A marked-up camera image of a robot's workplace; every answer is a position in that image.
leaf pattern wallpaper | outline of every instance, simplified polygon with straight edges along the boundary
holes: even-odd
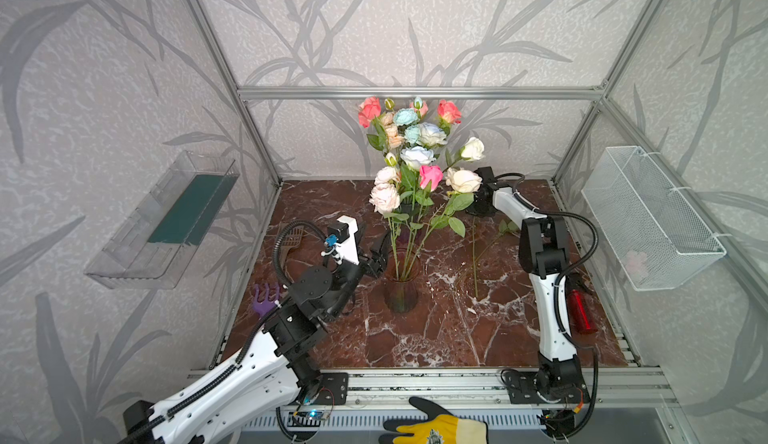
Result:
[[[210,363],[275,187],[183,0],[0,5],[0,442],[112,444]],[[180,151],[241,175],[178,287],[84,276]]]
[[[613,98],[766,268],[768,0],[670,0]],[[595,123],[560,183],[571,209],[603,149],[628,145]],[[598,252],[622,324],[643,363],[660,364],[705,443],[757,443],[768,433],[768,318],[722,263],[680,288],[638,293],[615,256]]]
[[[204,0],[240,86],[595,86],[644,2]],[[249,102],[288,179],[376,173],[380,160],[357,122],[356,104]],[[588,106],[457,104],[472,115],[457,145],[477,135],[492,143],[487,164],[540,177],[554,173]],[[434,114],[436,102],[428,105]]]

red marble tabletop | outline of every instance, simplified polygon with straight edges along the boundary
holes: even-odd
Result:
[[[258,320],[251,309],[256,283],[276,282],[271,263],[278,226],[307,219],[324,228],[341,215],[367,223],[361,247],[385,231],[385,221],[368,203],[372,182],[287,182],[278,199],[260,257],[254,266],[236,321],[224,348],[225,359],[245,341]],[[556,209],[545,180],[528,180],[523,194],[543,209]],[[403,366],[538,366],[538,315],[533,288],[517,258],[518,238],[506,234],[482,256],[478,265],[478,295],[472,277],[472,224],[475,221],[479,253],[497,233],[501,213],[494,218],[473,218],[458,213],[467,228],[462,239],[450,228],[434,232],[422,251],[425,272],[414,279],[419,295],[407,313],[387,308],[383,279],[363,278],[352,313],[328,325],[329,335],[312,352],[324,369],[333,367]],[[296,278],[308,266],[320,263],[321,244],[304,235],[286,261],[286,272]],[[578,258],[571,243],[571,262]],[[590,336],[574,333],[581,343],[596,343],[602,366],[626,366],[616,336],[597,297],[584,295],[593,324],[600,330]],[[579,351],[582,366],[591,365],[591,354]]]

yellow glove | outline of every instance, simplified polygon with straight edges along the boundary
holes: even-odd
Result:
[[[459,419],[435,402],[420,397],[408,400],[427,414],[427,421],[388,420],[384,429],[401,434],[382,434],[379,444],[487,444],[485,422]]]

